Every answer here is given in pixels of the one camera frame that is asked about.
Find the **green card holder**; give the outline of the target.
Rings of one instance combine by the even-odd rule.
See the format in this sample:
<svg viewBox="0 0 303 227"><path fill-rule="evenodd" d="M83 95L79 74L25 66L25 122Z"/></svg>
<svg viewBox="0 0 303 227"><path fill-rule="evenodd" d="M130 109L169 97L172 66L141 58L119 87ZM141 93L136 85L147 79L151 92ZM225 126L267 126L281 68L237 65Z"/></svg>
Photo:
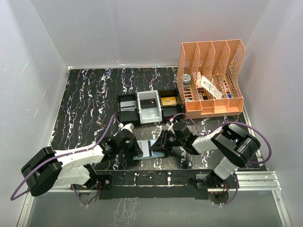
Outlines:
<svg viewBox="0 0 303 227"><path fill-rule="evenodd" d="M163 158L165 154L160 151L153 151L151 146L156 142L156 140L139 140L138 145L143 154L134 156L133 160L146 160L153 158Z"/></svg>

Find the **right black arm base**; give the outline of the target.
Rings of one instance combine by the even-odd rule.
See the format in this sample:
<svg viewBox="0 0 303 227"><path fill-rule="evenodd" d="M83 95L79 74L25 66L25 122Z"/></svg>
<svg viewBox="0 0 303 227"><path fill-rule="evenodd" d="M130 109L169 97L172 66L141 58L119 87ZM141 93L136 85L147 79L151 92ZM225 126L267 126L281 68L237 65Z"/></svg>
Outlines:
<svg viewBox="0 0 303 227"><path fill-rule="evenodd" d="M236 175L230 175L225 180L222 180L212 174L196 174L194 178L190 178L190 182L197 189L218 189L226 192L230 189L239 188Z"/></svg>

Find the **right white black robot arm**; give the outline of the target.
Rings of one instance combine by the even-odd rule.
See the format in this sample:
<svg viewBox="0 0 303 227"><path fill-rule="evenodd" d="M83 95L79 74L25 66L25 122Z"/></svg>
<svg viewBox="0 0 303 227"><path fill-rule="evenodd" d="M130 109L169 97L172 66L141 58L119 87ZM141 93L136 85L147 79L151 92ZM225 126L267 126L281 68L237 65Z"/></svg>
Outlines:
<svg viewBox="0 0 303 227"><path fill-rule="evenodd" d="M204 179L195 181L209 187L221 188L227 184L230 175L250 162L260 148L260 142L235 123L220 126L207 136L198 136L184 122L177 122L172 125L171 130L161 132L151 145L151 150L170 152L173 147L182 147L191 155L219 150L224 158Z"/></svg>

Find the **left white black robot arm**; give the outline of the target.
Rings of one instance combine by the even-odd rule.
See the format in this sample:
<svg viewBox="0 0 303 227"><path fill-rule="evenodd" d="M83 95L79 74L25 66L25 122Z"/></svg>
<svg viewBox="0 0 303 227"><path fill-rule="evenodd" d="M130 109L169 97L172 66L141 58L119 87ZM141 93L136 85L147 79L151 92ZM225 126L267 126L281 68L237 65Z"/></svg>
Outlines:
<svg viewBox="0 0 303 227"><path fill-rule="evenodd" d="M143 155L136 137L130 129L122 129L115 136L100 142L70 150L45 147L38 151L21 169L32 196L40 196L56 186L67 184L94 188L98 177L91 164L114 159L122 154L127 159Z"/></svg>

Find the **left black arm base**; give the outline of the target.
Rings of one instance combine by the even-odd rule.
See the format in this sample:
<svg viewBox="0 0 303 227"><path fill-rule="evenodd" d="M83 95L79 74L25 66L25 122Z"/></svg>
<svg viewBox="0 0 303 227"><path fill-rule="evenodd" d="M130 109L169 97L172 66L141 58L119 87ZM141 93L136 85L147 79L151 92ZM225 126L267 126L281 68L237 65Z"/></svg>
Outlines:
<svg viewBox="0 0 303 227"><path fill-rule="evenodd" d="M81 185L87 189L110 190L113 186L112 175L96 175Z"/></svg>

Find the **black credit card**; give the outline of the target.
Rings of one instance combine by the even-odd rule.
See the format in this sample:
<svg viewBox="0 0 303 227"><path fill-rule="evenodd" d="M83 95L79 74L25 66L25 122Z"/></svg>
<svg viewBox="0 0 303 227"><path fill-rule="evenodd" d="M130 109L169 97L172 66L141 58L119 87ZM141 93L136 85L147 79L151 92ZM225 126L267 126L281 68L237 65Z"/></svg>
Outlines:
<svg viewBox="0 0 303 227"><path fill-rule="evenodd" d="M157 103L155 99L143 99L140 100L140 106L141 108L152 108L152 107L156 107Z"/></svg>

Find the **gold credit card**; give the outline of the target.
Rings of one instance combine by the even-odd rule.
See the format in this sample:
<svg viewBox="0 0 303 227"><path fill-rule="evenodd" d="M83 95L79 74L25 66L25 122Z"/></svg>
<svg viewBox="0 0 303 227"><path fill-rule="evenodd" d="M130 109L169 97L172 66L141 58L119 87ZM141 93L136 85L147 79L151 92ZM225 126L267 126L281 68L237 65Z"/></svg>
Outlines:
<svg viewBox="0 0 303 227"><path fill-rule="evenodd" d="M178 104L177 98L175 96L172 97L162 97L161 103L163 106L176 106Z"/></svg>

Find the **white middle tray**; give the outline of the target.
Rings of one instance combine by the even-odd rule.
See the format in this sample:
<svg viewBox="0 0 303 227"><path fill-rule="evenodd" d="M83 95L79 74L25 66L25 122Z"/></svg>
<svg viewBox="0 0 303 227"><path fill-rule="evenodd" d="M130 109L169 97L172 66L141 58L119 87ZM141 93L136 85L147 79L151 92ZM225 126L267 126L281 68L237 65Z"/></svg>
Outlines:
<svg viewBox="0 0 303 227"><path fill-rule="evenodd" d="M141 124L162 121L161 104L157 90L137 92L137 104Z"/></svg>

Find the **right black tray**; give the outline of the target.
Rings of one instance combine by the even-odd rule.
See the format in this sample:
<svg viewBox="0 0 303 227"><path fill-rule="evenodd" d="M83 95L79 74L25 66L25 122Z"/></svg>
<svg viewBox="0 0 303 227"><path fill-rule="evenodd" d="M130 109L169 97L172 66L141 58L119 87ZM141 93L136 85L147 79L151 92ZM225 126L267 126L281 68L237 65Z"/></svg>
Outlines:
<svg viewBox="0 0 303 227"><path fill-rule="evenodd" d="M178 113L184 112L178 89L159 90L162 121L167 122Z"/></svg>

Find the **black tray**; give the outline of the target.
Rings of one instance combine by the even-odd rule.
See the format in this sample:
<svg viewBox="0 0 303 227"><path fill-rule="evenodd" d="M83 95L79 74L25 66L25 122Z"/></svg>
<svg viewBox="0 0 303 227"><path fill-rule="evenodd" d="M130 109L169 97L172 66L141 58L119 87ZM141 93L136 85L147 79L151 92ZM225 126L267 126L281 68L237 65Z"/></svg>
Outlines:
<svg viewBox="0 0 303 227"><path fill-rule="evenodd" d="M118 118L123 124L140 124L136 94L118 95Z"/></svg>
<svg viewBox="0 0 303 227"><path fill-rule="evenodd" d="M184 112L178 89L159 90L162 121L167 122L178 113Z"/></svg>

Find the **left black tray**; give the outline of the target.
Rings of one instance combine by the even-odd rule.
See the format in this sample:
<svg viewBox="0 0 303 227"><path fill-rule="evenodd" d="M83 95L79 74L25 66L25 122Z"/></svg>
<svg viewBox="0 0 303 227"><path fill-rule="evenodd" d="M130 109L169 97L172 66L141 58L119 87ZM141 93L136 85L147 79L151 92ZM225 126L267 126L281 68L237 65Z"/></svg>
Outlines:
<svg viewBox="0 0 303 227"><path fill-rule="evenodd" d="M140 124L136 94L118 95L118 118L123 124Z"/></svg>

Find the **small round jar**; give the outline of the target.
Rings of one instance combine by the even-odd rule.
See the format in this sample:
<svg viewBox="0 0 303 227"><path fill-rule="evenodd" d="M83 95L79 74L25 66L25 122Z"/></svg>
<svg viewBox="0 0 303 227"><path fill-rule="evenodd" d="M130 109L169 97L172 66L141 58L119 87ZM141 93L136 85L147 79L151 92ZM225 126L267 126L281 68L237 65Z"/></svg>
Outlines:
<svg viewBox="0 0 303 227"><path fill-rule="evenodd" d="M191 84L191 75L190 74L184 74L183 75L183 88L188 89L190 88Z"/></svg>

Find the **white paper packet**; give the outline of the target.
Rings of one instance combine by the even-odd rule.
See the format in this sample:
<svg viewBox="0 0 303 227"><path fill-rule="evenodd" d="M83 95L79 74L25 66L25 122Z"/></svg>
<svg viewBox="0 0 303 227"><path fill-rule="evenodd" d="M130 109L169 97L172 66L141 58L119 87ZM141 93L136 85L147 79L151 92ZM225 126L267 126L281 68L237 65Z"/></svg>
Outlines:
<svg viewBox="0 0 303 227"><path fill-rule="evenodd" d="M215 99L222 99L223 94L217 89L217 87L209 81L205 76L201 78L201 86L208 91Z"/></svg>

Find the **orange file organizer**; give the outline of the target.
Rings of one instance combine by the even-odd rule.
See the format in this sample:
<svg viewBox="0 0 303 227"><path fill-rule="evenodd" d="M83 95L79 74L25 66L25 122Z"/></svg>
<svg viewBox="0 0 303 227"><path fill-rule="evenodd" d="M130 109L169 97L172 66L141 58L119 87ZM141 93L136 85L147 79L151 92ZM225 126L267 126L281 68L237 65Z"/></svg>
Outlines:
<svg viewBox="0 0 303 227"><path fill-rule="evenodd" d="M245 54L240 39L182 43L176 75L185 113L193 118L240 115L244 98L238 76ZM190 88L183 88L183 75L191 75ZM223 94L215 99L201 86L205 76Z"/></svg>

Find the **aluminium frame rail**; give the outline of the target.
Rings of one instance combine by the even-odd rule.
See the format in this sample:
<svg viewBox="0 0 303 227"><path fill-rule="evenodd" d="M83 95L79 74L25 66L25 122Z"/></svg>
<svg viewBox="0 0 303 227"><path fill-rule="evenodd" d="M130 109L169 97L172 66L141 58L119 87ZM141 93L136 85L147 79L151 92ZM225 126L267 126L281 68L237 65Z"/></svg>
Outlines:
<svg viewBox="0 0 303 227"><path fill-rule="evenodd" d="M100 192L61 186L26 196L20 227L290 227L275 172L240 171L225 186L205 171L110 172Z"/></svg>

